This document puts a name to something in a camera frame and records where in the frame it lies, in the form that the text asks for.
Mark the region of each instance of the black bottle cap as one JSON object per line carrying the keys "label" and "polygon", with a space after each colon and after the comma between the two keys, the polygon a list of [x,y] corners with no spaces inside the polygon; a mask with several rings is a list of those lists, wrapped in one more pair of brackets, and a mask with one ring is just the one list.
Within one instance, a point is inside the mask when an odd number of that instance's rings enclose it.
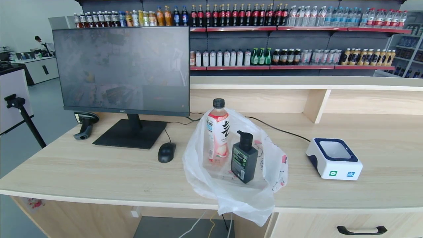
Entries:
{"label": "black bottle cap", "polygon": [[239,147],[244,151],[250,151],[253,144],[253,135],[240,130],[237,133],[241,135],[241,138],[239,138]]}
{"label": "black bottle cap", "polygon": [[223,98],[215,98],[213,99],[213,107],[220,109],[225,107],[225,100]]}

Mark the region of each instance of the white plastic bag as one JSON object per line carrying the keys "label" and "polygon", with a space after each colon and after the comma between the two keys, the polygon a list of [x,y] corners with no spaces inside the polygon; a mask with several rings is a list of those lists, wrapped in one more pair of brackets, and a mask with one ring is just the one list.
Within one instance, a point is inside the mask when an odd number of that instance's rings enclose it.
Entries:
{"label": "white plastic bag", "polygon": [[[288,181],[288,158],[260,127],[234,110],[225,110],[229,113],[230,123],[228,160],[217,167],[207,159],[205,145],[208,143],[204,141],[208,139],[206,120],[209,110],[198,123],[182,157],[185,175],[195,192],[217,199],[219,215],[233,212],[263,226],[275,207],[273,193]],[[231,171],[232,145],[239,142],[238,130],[251,133],[253,147],[258,150],[254,179],[247,184]]]}

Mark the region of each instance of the green bottle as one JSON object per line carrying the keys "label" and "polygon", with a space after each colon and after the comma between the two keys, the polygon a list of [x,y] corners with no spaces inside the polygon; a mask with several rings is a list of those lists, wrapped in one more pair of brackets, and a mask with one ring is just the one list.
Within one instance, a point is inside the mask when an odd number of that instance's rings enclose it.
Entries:
{"label": "green bottle", "polygon": [[270,65],[270,62],[272,61],[272,55],[270,53],[271,51],[272,51],[271,48],[267,48],[266,59],[264,60],[265,65]]}
{"label": "green bottle", "polygon": [[258,58],[258,64],[264,65],[266,57],[264,57],[264,48],[260,48],[260,57]]}
{"label": "green bottle", "polygon": [[251,56],[251,64],[257,65],[258,64],[258,56],[257,56],[258,48],[253,48],[253,54]]}

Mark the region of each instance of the drawer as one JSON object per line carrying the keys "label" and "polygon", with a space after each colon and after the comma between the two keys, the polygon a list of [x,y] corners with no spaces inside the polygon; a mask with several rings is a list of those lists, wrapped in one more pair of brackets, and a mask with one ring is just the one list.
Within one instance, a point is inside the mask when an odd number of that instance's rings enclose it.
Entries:
{"label": "drawer", "polygon": [[354,238],[339,233],[337,226],[350,232],[374,233],[384,226],[387,232],[377,238],[423,236],[423,213],[279,213],[271,238]]}

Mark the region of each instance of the white cable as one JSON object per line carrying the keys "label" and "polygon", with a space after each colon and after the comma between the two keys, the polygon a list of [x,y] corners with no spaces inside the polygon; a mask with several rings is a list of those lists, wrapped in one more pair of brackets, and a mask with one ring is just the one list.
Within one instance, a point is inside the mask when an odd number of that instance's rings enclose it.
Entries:
{"label": "white cable", "polygon": [[200,221],[201,218],[203,218],[204,214],[206,213],[207,210],[204,211],[204,213],[200,216],[200,218],[192,225],[191,229],[187,232],[185,232],[184,234],[182,234],[179,238],[182,238],[182,236],[188,234],[190,231],[192,231],[195,227],[195,225]]}
{"label": "white cable", "polygon": [[229,238],[229,235],[231,234],[231,228],[232,228],[232,215],[233,215],[233,213],[231,213],[231,223],[229,224],[228,238]]}

